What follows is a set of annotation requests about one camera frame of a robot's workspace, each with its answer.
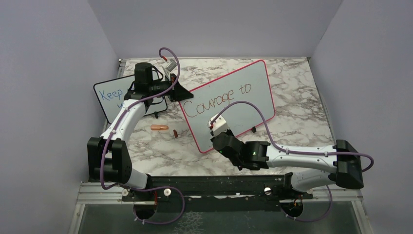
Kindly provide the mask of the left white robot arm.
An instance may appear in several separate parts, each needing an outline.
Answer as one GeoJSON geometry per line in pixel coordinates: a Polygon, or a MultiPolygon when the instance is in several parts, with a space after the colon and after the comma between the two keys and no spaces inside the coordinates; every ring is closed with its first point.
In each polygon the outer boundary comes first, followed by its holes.
{"type": "Polygon", "coordinates": [[[148,174],[132,167],[127,142],[139,122],[146,115],[155,98],[168,97],[171,102],[193,98],[194,95],[178,81],[174,69],[180,69],[173,59],[162,64],[163,78],[154,80],[156,68],[148,62],[135,65],[134,81],[127,90],[123,105],[109,128],[100,137],[87,143],[89,177],[100,182],[113,182],[134,188],[141,200],[151,198],[153,187],[148,174]]]}

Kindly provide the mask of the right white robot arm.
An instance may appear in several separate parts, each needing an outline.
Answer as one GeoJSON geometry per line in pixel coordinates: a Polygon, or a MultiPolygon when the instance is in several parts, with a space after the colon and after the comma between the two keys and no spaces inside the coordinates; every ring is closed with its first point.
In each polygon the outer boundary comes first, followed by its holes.
{"type": "Polygon", "coordinates": [[[305,147],[310,154],[302,155],[302,147],[280,146],[276,148],[267,141],[242,142],[230,129],[211,132],[213,149],[229,159],[238,170],[258,171],[276,167],[298,167],[302,172],[288,176],[281,185],[286,198],[294,198],[300,192],[320,186],[335,184],[344,189],[364,187],[361,157],[346,140],[337,140],[335,145],[305,147]]]}

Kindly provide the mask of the red framed whiteboard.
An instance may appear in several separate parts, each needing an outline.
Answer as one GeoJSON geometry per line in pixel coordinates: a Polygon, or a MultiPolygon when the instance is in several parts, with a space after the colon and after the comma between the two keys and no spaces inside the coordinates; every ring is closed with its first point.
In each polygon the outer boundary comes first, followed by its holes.
{"type": "Polygon", "coordinates": [[[179,105],[200,153],[212,150],[208,121],[229,104],[241,102],[222,114],[235,136],[263,122],[257,110],[244,101],[254,104],[266,121],[276,113],[266,63],[262,59],[200,85],[191,93],[194,97],[179,105]]]}

